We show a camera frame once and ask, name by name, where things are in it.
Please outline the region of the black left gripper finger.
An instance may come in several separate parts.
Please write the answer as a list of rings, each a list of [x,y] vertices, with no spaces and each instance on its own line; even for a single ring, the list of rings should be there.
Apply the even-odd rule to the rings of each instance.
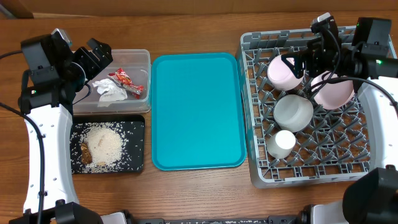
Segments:
[[[94,38],[91,38],[87,45],[92,49],[92,53],[98,58],[100,62],[112,62],[111,47],[108,44],[102,43]]]
[[[74,53],[73,61],[85,72],[86,81],[90,81],[108,66],[108,54],[104,53],[100,47],[92,51],[81,47]]]

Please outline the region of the red snack wrapper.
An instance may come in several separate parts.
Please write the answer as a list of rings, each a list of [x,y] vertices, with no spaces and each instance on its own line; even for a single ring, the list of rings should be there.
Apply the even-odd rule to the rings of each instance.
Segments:
[[[136,99],[139,99],[141,93],[144,91],[144,86],[135,85],[130,76],[122,68],[117,69],[113,73],[109,73],[108,77],[127,91],[131,92]]]

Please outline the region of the white tissue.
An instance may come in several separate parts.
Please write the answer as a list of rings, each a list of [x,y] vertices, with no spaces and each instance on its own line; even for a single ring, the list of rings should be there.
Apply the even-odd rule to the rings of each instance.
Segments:
[[[125,89],[118,87],[111,79],[105,78],[93,82],[98,94],[100,94],[99,101],[122,101],[127,99],[127,92]]]

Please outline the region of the grey-white bowl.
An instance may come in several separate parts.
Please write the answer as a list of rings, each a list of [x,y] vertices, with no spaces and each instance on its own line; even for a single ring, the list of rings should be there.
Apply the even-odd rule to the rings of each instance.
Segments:
[[[313,105],[301,96],[286,95],[276,103],[273,115],[281,129],[296,133],[310,123]]]

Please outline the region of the pink round plate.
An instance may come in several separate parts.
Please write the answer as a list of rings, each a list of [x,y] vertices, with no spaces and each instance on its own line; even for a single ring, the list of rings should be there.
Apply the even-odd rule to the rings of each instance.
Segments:
[[[335,110],[347,104],[354,97],[353,82],[344,81],[326,84],[313,98],[325,110]]]

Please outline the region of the cream plastic cup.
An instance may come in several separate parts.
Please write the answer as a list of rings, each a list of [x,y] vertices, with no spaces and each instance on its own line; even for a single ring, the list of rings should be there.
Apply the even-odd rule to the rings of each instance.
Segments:
[[[288,130],[281,130],[274,134],[267,141],[268,153],[276,158],[283,159],[287,157],[296,144],[294,134]]]

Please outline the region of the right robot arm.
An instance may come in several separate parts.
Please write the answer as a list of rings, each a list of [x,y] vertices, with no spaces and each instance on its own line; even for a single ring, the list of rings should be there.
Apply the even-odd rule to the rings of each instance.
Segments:
[[[289,68],[300,78],[336,73],[310,87],[352,81],[366,117],[371,150],[369,172],[350,185],[339,202],[314,205],[302,223],[397,223],[397,59],[389,55],[389,19],[360,17],[352,47],[341,45],[335,19],[325,13],[313,20],[318,37],[307,48],[282,56],[294,59]]]

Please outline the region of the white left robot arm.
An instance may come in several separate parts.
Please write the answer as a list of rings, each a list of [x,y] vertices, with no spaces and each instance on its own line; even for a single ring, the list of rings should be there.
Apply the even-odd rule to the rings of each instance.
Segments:
[[[19,108],[29,137],[29,185],[23,215],[12,223],[102,223],[79,204],[72,179],[70,132],[76,93],[112,61],[111,47],[90,39],[72,52],[64,30],[21,42],[28,64]]]

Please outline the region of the grey dishwasher rack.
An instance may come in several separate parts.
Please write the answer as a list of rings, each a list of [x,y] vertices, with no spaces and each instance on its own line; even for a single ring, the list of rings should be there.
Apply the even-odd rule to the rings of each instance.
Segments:
[[[295,133],[287,157],[276,159],[267,151],[268,139],[280,129],[274,106],[287,95],[268,79],[268,66],[280,54],[303,50],[312,38],[309,29],[247,32],[240,38],[236,57],[250,178],[259,189],[352,181],[369,172],[368,127],[357,94],[335,110],[314,105],[310,123]]]

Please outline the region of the clear plastic bin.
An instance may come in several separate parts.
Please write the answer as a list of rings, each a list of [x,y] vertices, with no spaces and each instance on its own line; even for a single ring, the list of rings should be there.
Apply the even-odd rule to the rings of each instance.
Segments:
[[[114,113],[146,113],[151,108],[150,80],[151,64],[150,53],[145,49],[118,49],[112,51],[113,62],[99,75],[88,82],[91,93],[84,87],[76,94],[73,106],[75,115],[84,114],[114,114]],[[133,84],[144,87],[140,96],[134,96],[127,91],[127,98],[122,101],[100,101],[101,94],[93,86],[94,82],[108,78],[110,73],[123,69],[131,78]]]

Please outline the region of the brown food piece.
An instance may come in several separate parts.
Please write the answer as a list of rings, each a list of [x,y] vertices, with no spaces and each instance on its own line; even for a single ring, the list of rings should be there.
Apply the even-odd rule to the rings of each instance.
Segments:
[[[83,142],[80,144],[81,147],[81,161],[84,165],[92,163],[92,156],[90,150],[88,149],[87,143]]]

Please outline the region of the teal plastic tray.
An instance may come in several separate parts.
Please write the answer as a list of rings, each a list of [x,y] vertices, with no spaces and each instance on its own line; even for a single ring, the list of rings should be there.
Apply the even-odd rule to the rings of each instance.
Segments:
[[[240,166],[246,158],[237,61],[229,53],[163,55],[151,78],[152,162],[160,170]]]

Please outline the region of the metal frame post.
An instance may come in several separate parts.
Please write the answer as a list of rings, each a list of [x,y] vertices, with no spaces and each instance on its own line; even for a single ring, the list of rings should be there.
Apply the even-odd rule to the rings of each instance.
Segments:
[[[16,19],[10,11],[8,11],[3,5],[0,5],[0,15],[1,19]]]

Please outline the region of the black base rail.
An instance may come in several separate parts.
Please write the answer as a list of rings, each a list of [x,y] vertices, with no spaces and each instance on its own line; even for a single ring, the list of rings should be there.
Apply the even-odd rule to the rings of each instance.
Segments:
[[[299,224],[299,223],[348,223],[344,218],[333,217],[330,220],[310,217],[310,212],[299,215],[271,215],[266,218],[235,219],[185,219],[164,220],[163,218],[135,219],[127,210],[101,216],[104,224]]]

